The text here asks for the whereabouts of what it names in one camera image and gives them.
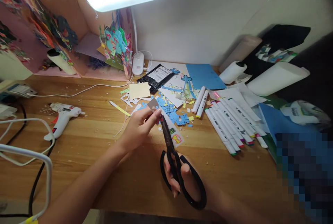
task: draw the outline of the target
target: scissor handle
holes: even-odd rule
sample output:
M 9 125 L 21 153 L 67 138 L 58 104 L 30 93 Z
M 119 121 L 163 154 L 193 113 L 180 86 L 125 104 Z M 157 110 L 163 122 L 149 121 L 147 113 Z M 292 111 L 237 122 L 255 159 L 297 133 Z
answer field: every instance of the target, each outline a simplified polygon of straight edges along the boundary
M 161 158 L 160 158 L 160 167 L 161 167 L 161 172 L 162 172 L 162 177 L 167 185 L 167 187 L 171 190 L 171 185 L 169 184 L 168 182 L 168 179 L 167 179 L 167 176 L 165 174 L 165 170 L 164 170 L 164 156 L 165 156 L 165 151 L 163 150 L 162 151 L 162 154 L 161 154 Z M 206 195 L 206 189 L 205 189 L 205 186 L 200 178 L 200 176 L 198 175 L 198 173 L 195 171 L 195 169 L 192 167 L 192 165 L 189 163 L 189 161 L 182 155 L 181 157 L 178 156 L 178 153 L 175 152 L 174 156 L 175 156 L 175 159 L 176 159 L 176 163 L 177 163 L 177 171 L 178 173 L 175 171 L 175 165 L 173 164 L 173 159 L 171 157 L 171 154 L 169 152 L 166 153 L 167 157 L 168 157 L 168 161 L 170 163 L 170 167 L 171 167 L 171 173 L 174 177 L 174 179 L 176 181 L 179 182 L 180 184 L 180 187 L 181 187 L 181 190 L 185 196 L 185 199 L 189 202 L 189 204 L 194 207 L 195 209 L 197 210 L 202 210 L 206 207 L 206 204 L 207 204 L 207 195 Z M 198 188 L 199 188 L 199 191 L 200 191 L 200 201 L 195 201 L 191 196 L 190 194 L 187 192 L 186 188 L 185 188 L 185 185 L 184 185 L 184 180 L 181 176 L 181 173 L 180 173 L 180 168 L 181 168 L 181 163 L 180 163 L 180 160 L 183 162 L 183 163 L 186 163 L 189 165 L 190 167 L 190 170 L 192 172 L 192 175 L 194 177 L 194 180 L 196 181 L 197 185 L 198 185 Z

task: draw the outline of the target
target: paper towel roll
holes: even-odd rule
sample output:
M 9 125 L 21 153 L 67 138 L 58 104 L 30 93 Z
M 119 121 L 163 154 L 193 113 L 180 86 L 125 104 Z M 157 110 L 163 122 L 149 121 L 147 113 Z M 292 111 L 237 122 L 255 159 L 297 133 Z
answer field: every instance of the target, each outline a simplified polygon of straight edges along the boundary
M 304 67 L 279 62 L 248 83 L 247 87 L 258 96 L 269 96 L 309 75 Z
M 51 61 L 53 63 L 55 63 L 58 67 L 60 67 L 68 75 L 76 74 L 76 71 L 73 69 L 73 67 L 70 66 L 67 63 L 67 61 L 64 60 L 63 57 L 60 56 L 59 52 L 57 52 L 55 49 L 51 49 L 48 51 L 48 58 L 51 59 Z
M 261 38 L 246 35 L 219 67 L 219 72 L 223 72 L 233 61 L 243 61 L 262 41 Z
M 247 69 L 246 64 L 243 62 L 234 61 L 232 62 L 228 68 L 226 68 L 221 74 L 220 79 L 225 84 L 231 84 Z

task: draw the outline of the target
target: scissors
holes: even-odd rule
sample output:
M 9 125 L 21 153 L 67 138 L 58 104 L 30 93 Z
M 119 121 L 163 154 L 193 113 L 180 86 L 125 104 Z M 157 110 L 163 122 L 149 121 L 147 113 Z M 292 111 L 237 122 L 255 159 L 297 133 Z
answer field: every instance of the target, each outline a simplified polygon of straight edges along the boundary
M 195 209 L 202 210 L 205 208 L 206 203 L 207 203 L 207 196 L 206 196 L 206 190 L 205 190 L 204 184 L 202 183 L 200 176 L 195 171 L 195 169 L 192 167 L 192 165 L 188 162 L 188 160 L 183 155 L 181 157 L 179 157 L 178 152 L 174 149 L 173 142 L 171 139 L 171 134 L 170 134 L 170 131 L 168 128 L 168 124 L 163 115 L 161 116 L 161 124 L 162 124 L 163 134 L 164 134 L 164 138 L 165 138 L 165 144 L 167 145 L 166 152 L 164 150 L 162 151 L 162 155 L 161 155 L 161 159 L 160 159 L 160 166 L 161 166 L 161 172 L 162 172 L 163 179 L 164 179 L 165 183 L 167 184 L 168 188 L 171 190 L 171 185 L 169 184 L 169 182 L 167 180 L 167 176 L 165 174 L 164 164 L 163 164 L 164 156 L 166 153 L 166 156 L 170 163 L 171 173 L 173 175 L 173 178 L 179 183 L 180 188 L 181 188 L 186 200 Z M 174 155 L 177 166 L 174 164 L 171 154 Z M 184 180 L 180 173 L 180 167 L 181 167 L 180 161 L 182 161 L 183 163 L 186 163 L 190 166 L 192 175 L 193 175 L 194 180 L 196 181 L 199 191 L 200 191 L 200 201 L 195 201 L 186 191 L 186 188 L 184 185 Z

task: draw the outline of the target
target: wooden desk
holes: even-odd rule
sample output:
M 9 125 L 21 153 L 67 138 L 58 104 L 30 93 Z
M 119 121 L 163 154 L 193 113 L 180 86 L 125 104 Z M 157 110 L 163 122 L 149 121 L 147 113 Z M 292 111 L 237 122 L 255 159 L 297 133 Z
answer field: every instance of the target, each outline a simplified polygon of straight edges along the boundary
M 27 82 L 40 95 L 75 94 L 95 84 L 121 85 L 112 82 L 83 78 L 60 78 L 31 76 Z M 124 114 L 115 109 L 109 100 L 123 109 L 126 104 L 120 99 L 122 88 L 95 87 L 75 97 L 34 97 L 23 99 L 29 118 L 42 118 L 51 122 L 56 114 L 40 112 L 52 102 L 66 103 L 82 108 L 87 117 L 72 119 L 62 136 L 56 142 L 50 156 L 53 162 L 52 199 L 55 199 L 69 184 L 115 141 L 125 120 Z M 1 124 L 1 132 L 7 125 Z M 2 143 L 13 136 L 21 124 L 13 124 Z M 43 151 L 49 142 L 43 140 L 47 134 L 40 122 L 29 122 L 25 130 L 12 145 Z M 183 127 L 186 142 L 178 150 L 189 156 L 201 175 L 215 181 L 221 189 L 251 205 L 272 220 L 285 223 L 297 215 L 293 210 L 292 195 L 277 179 L 276 165 L 268 152 L 257 143 L 246 147 L 242 154 L 232 157 L 221 143 L 209 119 L 203 114 L 202 120 L 195 120 L 193 128 Z M 160 172 L 160 154 L 165 149 L 163 133 L 154 127 L 142 147 L 126 157 L 118 169 L 110 176 L 97 197 L 94 208 L 111 211 L 174 216 L 195 219 L 216 219 L 208 211 L 193 209 L 183 196 L 173 199 Z M 0 198 L 28 201 L 30 191 L 41 166 L 40 161 L 25 167 L 18 167 L 0 159 Z M 36 201 L 45 200 L 46 171 L 43 172 L 36 190 Z

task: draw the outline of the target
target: hot glue gun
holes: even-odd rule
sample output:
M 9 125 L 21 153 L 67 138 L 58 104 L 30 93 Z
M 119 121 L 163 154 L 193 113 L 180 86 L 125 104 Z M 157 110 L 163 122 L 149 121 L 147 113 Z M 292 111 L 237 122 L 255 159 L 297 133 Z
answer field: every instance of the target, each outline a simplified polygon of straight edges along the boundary
M 77 117 L 80 114 L 85 114 L 85 112 L 82 112 L 80 108 L 68 104 L 52 103 L 50 104 L 50 107 L 54 111 L 58 112 L 57 118 L 53 121 L 53 123 L 55 122 L 55 126 L 52 129 L 55 139 L 61 136 L 66 125 L 72 117 Z M 46 136 L 44 136 L 44 140 L 51 141 L 51 135 L 47 134 Z

